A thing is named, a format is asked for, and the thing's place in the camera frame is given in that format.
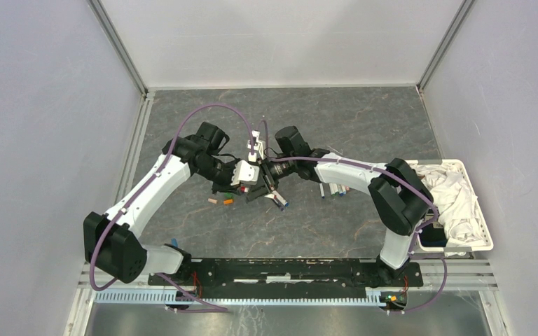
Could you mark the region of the dark purple pen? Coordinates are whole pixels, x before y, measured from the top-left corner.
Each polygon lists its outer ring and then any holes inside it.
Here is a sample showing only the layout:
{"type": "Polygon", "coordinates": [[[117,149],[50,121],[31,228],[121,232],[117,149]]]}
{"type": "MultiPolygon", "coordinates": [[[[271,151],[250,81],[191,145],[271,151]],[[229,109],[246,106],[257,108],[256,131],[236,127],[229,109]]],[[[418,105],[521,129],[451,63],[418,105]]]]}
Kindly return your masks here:
{"type": "Polygon", "coordinates": [[[271,195],[266,195],[265,198],[268,198],[268,199],[272,200],[273,204],[274,204],[280,211],[284,211],[285,206],[283,205],[283,203],[281,203],[281,202],[279,201],[279,199],[277,198],[277,196],[271,194],[271,195]]]}

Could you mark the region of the clear capped blue marker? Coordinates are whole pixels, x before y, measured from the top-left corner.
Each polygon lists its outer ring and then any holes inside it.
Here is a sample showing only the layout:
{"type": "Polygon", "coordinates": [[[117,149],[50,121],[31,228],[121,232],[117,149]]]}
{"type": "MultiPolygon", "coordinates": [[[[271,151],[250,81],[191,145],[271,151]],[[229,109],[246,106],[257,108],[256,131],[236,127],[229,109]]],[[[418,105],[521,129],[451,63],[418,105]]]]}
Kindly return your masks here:
{"type": "Polygon", "coordinates": [[[324,189],[323,183],[319,183],[319,191],[320,191],[321,198],[324,199],[326,195],[325,195],[325,189],[324,189]]]}

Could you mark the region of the green capped marker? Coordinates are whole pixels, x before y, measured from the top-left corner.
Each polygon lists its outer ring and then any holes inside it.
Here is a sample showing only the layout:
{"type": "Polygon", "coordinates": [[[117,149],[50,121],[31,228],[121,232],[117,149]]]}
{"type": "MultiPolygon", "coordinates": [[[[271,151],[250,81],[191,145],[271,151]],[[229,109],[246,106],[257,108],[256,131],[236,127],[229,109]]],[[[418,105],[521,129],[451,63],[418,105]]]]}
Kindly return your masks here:
{"type": "Polygon", "coordinates": [[[339,194],[340,194],[339,186],[338,186],[338,184],[336,184],[336,183],[330,183],[330,184],[329,184],[329,190],[330,190],[330,194],[331,194],[332,196],[335,196],[335,195],[339,195],[339,194]]]}

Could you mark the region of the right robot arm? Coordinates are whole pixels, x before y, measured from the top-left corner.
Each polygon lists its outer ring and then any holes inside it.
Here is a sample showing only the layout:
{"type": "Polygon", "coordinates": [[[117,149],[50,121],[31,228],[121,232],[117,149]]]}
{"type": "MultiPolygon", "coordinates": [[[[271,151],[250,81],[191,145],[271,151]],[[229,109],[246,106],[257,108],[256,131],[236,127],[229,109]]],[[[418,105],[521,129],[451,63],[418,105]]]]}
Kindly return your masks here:
{"type": "Polygon", "coordinates": [[[387,228],[378,256],[377,278],[386,286],[402,280],[416,227],[428,211],[436,209],[433,196],[407,161],[396,158],[387,164],[361,162],[322,148],[312,149],[295,126],[281,129],[275,137],[281,151],[270,157],[259,131],[251,132],[247,161],[237,165],[233,180],[247,200],[267,197],[285,207],[287,201],[277,188],[281,179],[292,174],[366,193],[387,228]]]}

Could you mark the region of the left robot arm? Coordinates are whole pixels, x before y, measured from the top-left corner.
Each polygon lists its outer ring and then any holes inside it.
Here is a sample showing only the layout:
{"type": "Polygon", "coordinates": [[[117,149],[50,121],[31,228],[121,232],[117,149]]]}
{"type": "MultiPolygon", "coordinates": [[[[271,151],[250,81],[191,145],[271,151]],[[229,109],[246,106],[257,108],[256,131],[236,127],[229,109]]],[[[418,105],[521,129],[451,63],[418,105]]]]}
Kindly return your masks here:
{"type": "Polygon", "coordinates": [[[128,284],[141,274],[165,273],[175,285],[186,284],[192,267],[188,253],[169,244],[146,246],[139,238],[165,200],[194,174],[211,181],[217,190],[233,187],[237,158],[221,161],[229,136],[203,122],[195,134],[167,142],[148,174],[121,201],[105,213],[89,213],[83,221],[85,259],[90,282],[95,270],[128,284]]]}

